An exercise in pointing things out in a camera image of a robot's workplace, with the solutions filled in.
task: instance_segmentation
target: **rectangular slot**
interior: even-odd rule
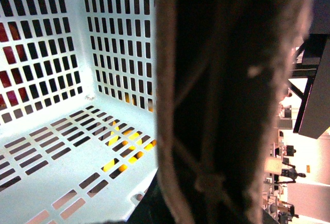
[[[136,51],[137,51],[137,56],[139,58],[141,58],[142,57],[142,43],[141,43],[141,41],[136,42]]]
[[[53,31],[52,31],[52,26],[51,26],[51,22],[49,19],[43,19],[43,25],[45,27],[46,30],[46,34],[49,35],[53,35]]]
[[[145,57],[146,58],[151,58],[151,49],[150,49],[150,43],[149,42],[145,43]]]
[[[104,10],[104,0],[98,0],[98,1],[100,3],[100,11],[101,11],[101,13],[104,13],[105,12],[105,10]]]
[[[63,66],[64,66],[64,70],[69,70],[70,66],[69,66],[69,60],[68,57],[62,57],[62,62],[63,62]]]
[[[37,54],[37,50],[36,50],[35,44],[34,43],[28,43],[27,44],[27,47],[29,49],[31,59],[37,59],[38,58],[38,54]]]
[[[23,33],[24,33],[25,38],[26,39],[32,38],[32,33],[31,33],[31,30],[30,30],[30,26],[29,26],[28,21],[21,21],[21,25],[22,25],[22,28],[23,28]]]
[[[103,28],[103,33],[107,33],[107,22],[105,18],[102,18],[102,28]]]
[[[126,31],[128,36],[132,35],[132,24],[130,19],[126,19]]]
[[[15,172],[15,170],[12,168],[3,174],[0,174],[0,180],[3,180],[4,178],[7,178],[9,175],[12,175]]]
[[[134,0],[134,14],[140,14],[140,0]]]
[[[4,169],[5,167],[7,167],[9,165],[10,165],[9,162],[6,161],[5,163],[3,163],[3,164],[0,165],[0,170]]]
[[[12,186],[13,184],[16,184],[21,180],[21,177],[17,176],[15,178],[12,178],[11,180],[7,181],[6,183],[0,185],[0,192],[5,190],[6,188]]]
[[[36,142],[42,141],[42,140],[44,140],[45,138],[47,138],[47,137],[49,137],[51,135],[53,135],[53,133],[50,131],[50,132],[48,132],[48,133],[46,133],[46,134],[44,134],[44,135],[42,135],[40,137],[35,138],[35,141]]]
[[[9,0],[0,0],[5,16],[13,16]]]
[[[122,7],[121,7],[120,0],[115,0],[115,7],[116,7],[117,14],[121,14],[122,13]]]
[[[54,18],[54,25],[55,25],[55,32],[57,35],[62,33],[62,29],[61,29],[61,24],[60,24],[60,19],[59,18]]]
[[[100,175],[98,173],[94,173],[89,176],[86,180],[79,184],[80,188],[85,189],[88,185],[90,185],[94,180],[96,180]]]
[[[67,121],[67,119],[65,117],[62,118],[62,119],[60,119],[60,120],[58,120],[58,121],[56,121],[56,122],[54,122],[54,123],[52,123],[51,126],[53,126],[53,127],[54,126],[57,126],[57,125],[63,123],[64,121]]]
[[[59,149],[60,147],[62,147],[64,145],[65,145],[64,142],[60,142],[60,143],[54,145],[53,147],[47,149],[46,153],[51,153],[51,152],[55,151],[56,149]]]
[[[21,145],[21,146],[15,148],[15,149],[9,151],[9,153],[10,153],[10,154],[17,153],[17,152],[21,151],[22,149],[27,148],[27,147],[30,146],[30,145],[31,145],[31,143],[25,143],[25,144],[23,144],[23,145]]]
[[[47,161],[43,161],[43,162],[39,163],[38,165],[32,167],[31,169],[25,171],[25,173],[27,175],[31,175],[31,174],[35,173],[36,171],[38,171],[39,169],[43,168],[47,164],[48,164]]]
[[[22,0],[14,0],[14,3],[15,3],[17,14],[19,16],[25,15],[25,10],[24,10],[24,6],[23,6]]]
[[[48,14],[45,0],[38,0],[41,14]]]
[[[65,2],[64,0],[58,0],[58,2],[60,3],[60,10],[61,10],[61,13],[66,13],[67,12],[67,8],[65,6]]]
[[[69,19],[67,17],[63,17],[63,25],[64,25],[64,30],[66,33],[71,32],[70,26],[69,26]]]
[[[150,38],[151,37],[150,21],[149,20],[145,20],[144,21],[144,35],[145,35],[146,38]]]
[[[110,18],[110,19],[109,19],[109,22],[110,22],[110,33],[115,34],[116,31],[115,31],[115,28],[114,28],[114,21],[113,21],[113,18]]]
[[[87,192],[87,195],[90,197],[94,197],[97,193],[99,193],[104,187],[109,184],[106,180],[102,180],[100,183],[98,183],[93,189],[91,189],[89,192]]]
[[[108,12],[113,13],[112,0],[107,0],[107,2],[108,2]]]
[[[60,216],[66,220],[68,219],[74,212],[76,212],[78,209],[80,209],[86,202],[79,198],[74,204],[72,204],[70,207],[68,207],[66,210],[64,210]]]
[[[47,210],[44,210],[40,214],[38,214],[36,217],[34,217],[33,219],[31,219],[27,224],[42,223],[48,217],[49,217],[48,211]]]
[[[125,3],[125,14],[130,14],[129,0],[124,0],[124,3]]]
[[[72,133],[73,131],[75,131],[75,130],[77,130],[77,129],[78,129],[78,127],[75,126],[75,127],[71,128],[71,129],[69,129],[69,130],[63,132],[62,135],[63,135],[63,136],[66,136],[66,135]]]
[[[118,34],[123,35],[123,20],[122,19],[117,19],[118,21]]]
[[[24,161],[23,163],[20,164],[21,168],[24,168],[26,166],[28,166],[29,164],[39,160],[40,158],[42,158],[41,154],[37,154],[35,156],[33,156],[32,158],[28,159],[27,161]]]
[[[41,132],[43,132],[43,131],[45,131],[47,129],[48,129],[47,127],[43,127],[43,128],[41,128],[39,130],[36,130],[36,131],[30,133],[30,136],[35,136],[35,135],[37,135],[37,134],[39,134],[39,133],[41,133]]]
[[[28,8],[29,8],[30,15],[36,15],[37,14],[37,9],[36,9],[36,5],[35,5],[35,1],[34,0],[26,0],[26,2],[29,4]]]
[[[38,42],[38,44],[39,44],[41,56],[42,57],[47,57],[48,56],[48,52],[47,52],[46,43],[44,41],[40,41],[40,42]]]
[[[53,137],[52,139],[49,139],[48,141],[46,141],[46,142],[44,142],[44,143],[42,143],[42,144],[40,144],[40,147],[46,147],[46,146],[48,146],[49,144],[52,144],[53,142],[55,142],[55,141],[57,141],[58,140],[58,137],[56,136],[56,137]]]
[[[56,48],[55,40],[48,40],[48,43],[49,43],[49,47],[51,48],[52,55],[56,55],[57,48]]]
[[[141,22],[140,20],[135,20],[135,35],[141,37]]]
[[[69,202],[76,195],[77,192],[72,189],[71,191],[66,193],[64,196],[62,196],[60,199],[58,199],[56,202],[52,204],[54,209],[58,210],[60,207],[62,207],[67,202]]]
[[[83,135],[83,134],[84,134],[84,132],[83,132],[83,131],[80,131],[80,132],[78,132],[78,133],[72,135],[71,137],[69,137],[69,138],[68,138],[68,141],[71,142],[72,140],[77,139],[78,137],[80,137],[80,136]]]
[[[48,0],[49,6],[51,8],[51,13],[52,14],[57,14],[57,7],[56,7],[56,2],[55,0]]]
[[[30,149],[30,150],[28,150],[28,151],[26,151],[26,152],[20,154],[19,156],[16,156],[14,159],[15,159],[16,161],[19,161],[19,160],[23,159],[24,157],[27,157],[28,155],[30,155],[30,154],[32,154],[32,153],[34,153],[34,152],[36,152],[36,151],[37,151],[37,150],[36,150],[35,148],[32,148],[32,149]]]
[[[88,2],[88,0],[85,0],[85,8],[86,8],[86,12],[89,13],[90,12],[90,8],[89,8],[89,2]]]
[[[111,161],[109,161],[107,164],[105,164],[101,170],[103,170],[104,172],[109,171],[111,168],[113,168],[117,163],[119,162],[119,160],[117,158],[112,159]]]
[[[115,170],[113,173],[109,175],[110,178],[115,179],[118,177],[123,171],[127,169],[127,166],[125,164],[121,165],[117,170]]]
[[[144,14],[150,14],[150,0],[143,0],[144,3]]]
[[[68,153],[69,151],[71,151],[71,148],[65,148],[64,150],[58,152],[57,154],[52,156],[53,160],[56,160],[58,158],[60,158],[61,156],[65,155],[66,153]]]
[[[78,147],[81,144],[87,142],[89,139],[91,139],[89,136],[85,136],[83,139],[79,140],[78,142],[75,142],[73,146]]]
[[[92,7],[93,7],[93,12],[97,12],[97,7],[96,7],[96,0],[92,0]]]
[[[67,50],[65,48],[64,39],[63,38],[59,38],[57,41],[58,41],[58,45],[60,47],[60,52],[61,53],[65,53]]]

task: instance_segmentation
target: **dark metal frame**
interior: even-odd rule
[[[302,122],[303,117],[304,117],[306,104],[307,104],[309,93],[311,91],[313,83],[314,83],[314,77],[308,77],[304,94],[301,97],[301,105],[300,105],[300,108],[299,108],[297,119],[295,121],[293,133],[298,133],[299,130],[300,130],[300,125],[301,125],[301,122]]]

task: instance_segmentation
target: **plastic basket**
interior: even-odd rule
[[[0,0],[0,223],[126,220],[156,169],[154,0]]]

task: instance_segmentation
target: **white wall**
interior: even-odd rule
[[[290,81],[304,92],[307,79]],[[301,100],[293,93],[293,109],[298,110],[300,104]],[[288,201],[295,205],[297,214],[303,215],[300,219],[294,219],[292,223],[329,223],[330,136],[325,133],[316,140],[294,134],[292,130],[283,130],[283,133],[285,144],[293,145],[297,150],[294,157],[288,157],[290,163],[296,166],[299,173],[307,175],[305,179],[298,178],[297,184],[288,184]],[[310,173],[306,171],[307,165],[310,166]]]

